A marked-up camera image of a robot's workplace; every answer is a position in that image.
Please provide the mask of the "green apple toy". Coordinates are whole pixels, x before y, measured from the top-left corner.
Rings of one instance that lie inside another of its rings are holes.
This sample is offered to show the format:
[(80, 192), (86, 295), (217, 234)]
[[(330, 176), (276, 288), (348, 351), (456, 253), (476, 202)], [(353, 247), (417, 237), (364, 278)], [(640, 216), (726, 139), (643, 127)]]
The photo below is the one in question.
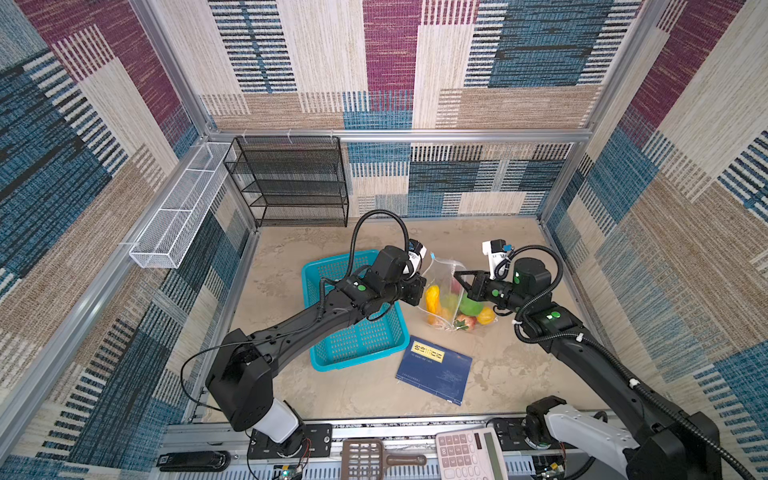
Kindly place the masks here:
[(459, 311), (462, 315), (468, 317), (477, 317), (484, 309), (481, 302), (463, 297), (459, 303)]

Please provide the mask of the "yellow lemon toy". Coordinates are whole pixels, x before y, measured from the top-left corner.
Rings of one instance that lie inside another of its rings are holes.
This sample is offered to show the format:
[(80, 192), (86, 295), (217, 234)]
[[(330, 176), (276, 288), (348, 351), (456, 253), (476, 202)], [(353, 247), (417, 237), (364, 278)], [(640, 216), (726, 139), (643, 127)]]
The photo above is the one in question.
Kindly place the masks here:
[(476, 316), (476, 319), (480, 325), (490, 325), (496, 321), (496, 314), (491, 307), (485, 306)]

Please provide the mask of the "clear zip top bag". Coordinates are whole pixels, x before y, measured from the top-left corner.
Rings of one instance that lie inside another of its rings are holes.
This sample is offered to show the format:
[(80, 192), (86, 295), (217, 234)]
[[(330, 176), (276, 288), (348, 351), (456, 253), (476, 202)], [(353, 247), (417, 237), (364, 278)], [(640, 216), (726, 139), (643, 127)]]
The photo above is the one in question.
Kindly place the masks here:
[(418, 306), (426, 322), (437, 329), (464, 332), (495, 323), (497, 316), (491, 305), (471, 300), (454, 278), (459, 270), (464, 270), (460, 262), (430, 255), (428, 265), (421, 273), (426, 286)]

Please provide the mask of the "red strawberry toy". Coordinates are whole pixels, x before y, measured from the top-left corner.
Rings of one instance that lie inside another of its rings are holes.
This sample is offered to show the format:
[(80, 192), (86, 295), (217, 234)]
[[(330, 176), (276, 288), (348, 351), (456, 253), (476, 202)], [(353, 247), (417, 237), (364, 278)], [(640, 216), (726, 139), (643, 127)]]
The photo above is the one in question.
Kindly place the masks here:
[(454, 325), (457, 330), (472, 331), (477, 325), (477, 318), (461, 314), (456, 317)]

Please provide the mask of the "teal plastic basket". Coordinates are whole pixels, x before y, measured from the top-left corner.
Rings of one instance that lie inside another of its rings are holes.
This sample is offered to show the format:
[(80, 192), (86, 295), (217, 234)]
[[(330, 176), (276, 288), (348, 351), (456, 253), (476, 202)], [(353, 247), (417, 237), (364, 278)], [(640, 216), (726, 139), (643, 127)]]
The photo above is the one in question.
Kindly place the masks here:
[[(347, 268), (348, 255), (337, 255), (307, 263), (301, 270), (304, 305), (312, 306), (319, 300), (320, 280), (327, 277), (341, 279)], [(341, 370), (380, 360), (404, 350), (410, 334), (400, 305), (395, 304), (386, 314), (382, 307), (380, 319), (363, 320), (340, 330), (310, 348), (313, 368), (319, 372)]]

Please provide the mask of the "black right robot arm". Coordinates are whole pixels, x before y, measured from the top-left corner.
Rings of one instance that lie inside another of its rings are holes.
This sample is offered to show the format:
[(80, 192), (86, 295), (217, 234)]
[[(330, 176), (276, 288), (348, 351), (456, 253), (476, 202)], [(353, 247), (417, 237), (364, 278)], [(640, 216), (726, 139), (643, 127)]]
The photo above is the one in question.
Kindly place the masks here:
[(503, 263), (506, 277), (457, 271), (473, 301), (486, 301), (514, 318), (517, 338), (540, 346), (574, 371), (618, 416), (634, 446), (618, 450), (617, 470), (629, 479), (720, 479), (723, 465), (741, 478), (752, 473), (720, 444), (705, 414), (688, 414), (642, 381), (603, 346), (584, 323), (552, 299), (563, 274), (535, 258)]

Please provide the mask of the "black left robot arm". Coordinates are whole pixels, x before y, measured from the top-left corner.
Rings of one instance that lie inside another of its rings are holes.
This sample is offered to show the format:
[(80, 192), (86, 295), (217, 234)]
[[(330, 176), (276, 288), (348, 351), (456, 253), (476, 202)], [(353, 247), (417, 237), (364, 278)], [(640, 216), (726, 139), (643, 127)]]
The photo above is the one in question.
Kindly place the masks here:
[(339, 280), (318, 284), (319, 300), (287, 320), (251, 334), (237, 329), (217, 349), (205, 387), (230, 426), (249, 428), (283, 441), (299, 428), (288, 405), (275, 398), (273, 379), (304, 351), (362, 321), (373, 322), (382, 307), (419, 304), (426, 280), (419, 273), (425, 250), (387, 246), (372, 265)]

